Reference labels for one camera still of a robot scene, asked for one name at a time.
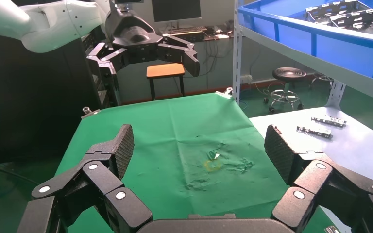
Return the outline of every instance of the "white robotic arm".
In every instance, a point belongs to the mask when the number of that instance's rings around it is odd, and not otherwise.
[[[61,47],[105,23],[109,0],[64,0],[17,7],[0,0],[0,35],[15,38],[32,52]]]

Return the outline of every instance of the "white table surface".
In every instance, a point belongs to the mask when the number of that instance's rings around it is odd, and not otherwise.
[[[316,123],[311,117],[338,117],[347,121],[344,128]],[[356,173],[373,179],[373,130],[361,124],[341,110],[334,108],[312,108],[276,115],[250,118],[255,128],[265,138],[267,127],[276,125],[279,130],[291,137],[291,141],[299,140],[317,147],[326,153],[334,162]],[[297,132],[297,126],[312,129],[329,129],[331,140]],[[323,208],[330,219],[344,233],[351,232],[331,211]]]

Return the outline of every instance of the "electrical outlet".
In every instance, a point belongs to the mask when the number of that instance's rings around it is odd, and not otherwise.
[[[251,84],[252,83],[252,75],[246,74],[241,76],[241,84]]]

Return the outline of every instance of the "wooden stool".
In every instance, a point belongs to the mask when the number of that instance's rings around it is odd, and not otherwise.
[[[184,79],[183,79],[184,74],[185,74],[184,66],[178,63],[149,66],[147,68],[147,79],[149,79],[152,100],[155,100],[155,87],[153,86],[154,79],[179,77],[179,85],[181,86],[181,94],[182,96],[184,96],[185,95]]]

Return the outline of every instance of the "textured fingertip pad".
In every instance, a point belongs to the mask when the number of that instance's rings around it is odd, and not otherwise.
[[[291,184],[290,173],[295,153],[282,137],[279,129],[270,125],[265,136],[265,152],[286,184]]]
[[[122,180],[134,153],[134,132],[131,125],[123,125],[115,138],[118,147],[113,152],[117,161],[118,178]]]

